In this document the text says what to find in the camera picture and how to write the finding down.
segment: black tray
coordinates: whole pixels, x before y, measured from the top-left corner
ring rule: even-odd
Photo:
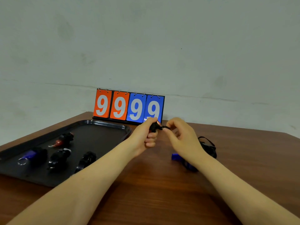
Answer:
[[[58,150],[57,148],[48,147],[48,145],[54,144],[61,134],[67,132],[74,134],[74,140],[70,142],[70,146],[68,147],[72,153],[67,159],[66,168],[60,172],[47,170],[47,163],[50,156]],[[130,133],[131,128],[125,125],[95,120],[78,121],[1,151],[0,173],[54,187],[68,179],[75,172],[79,160],[87,151],[94,152],[97,159],[99,159],[125,140]],[[47,149],[48,160],[36,168],[31,167],[29,163],[23,166],[18,165],[18,159],[32,147]]]

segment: person's left arm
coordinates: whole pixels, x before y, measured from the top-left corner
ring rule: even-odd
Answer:
[[[132,135],[96,162],[52,189],[8,225],[85,225],[100,200],[127,163],[146,148],[154,147],[157,132],[149,127],[157,118],[148,118]]]

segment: orange number card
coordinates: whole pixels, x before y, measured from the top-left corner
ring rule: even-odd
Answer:
[[[94,116],[107,118],[110,111],[112,91],[97,89]]]
[[[128,101],[129,101],[129,92],[115,91],[113,93],[110,118],[125,120],[127,116]]]

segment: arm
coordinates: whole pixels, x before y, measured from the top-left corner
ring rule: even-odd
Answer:
[[[300,224],[300,219],[294,214],[254,189],[209,156],[202,149],[193,128],[183,120],[171,119],[167,126],[172,130],[177,128],[175,134],[167,128],[163,129],[174,149],[204,174],[243,224]]]
[[[157,132],[149,133],[157,121],[149,118],[132,135],[96,162],[76,173],[23,212],[8,225],[85,225],[110,185],[127,163],[146,148],[154,147]]]

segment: brown tabletop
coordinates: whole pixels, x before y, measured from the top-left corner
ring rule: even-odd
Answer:
[[[0,151],[73,122],[85,112],[13,142]],[[191,124],[217,147],[218,160],[300,217],[300,139],[281,132]],[[163,132],[157,146],[133,159],[103,197],[89,224],[240,224],[205,177],[171,161]],[[0,175],[0,224],[51,188]]]

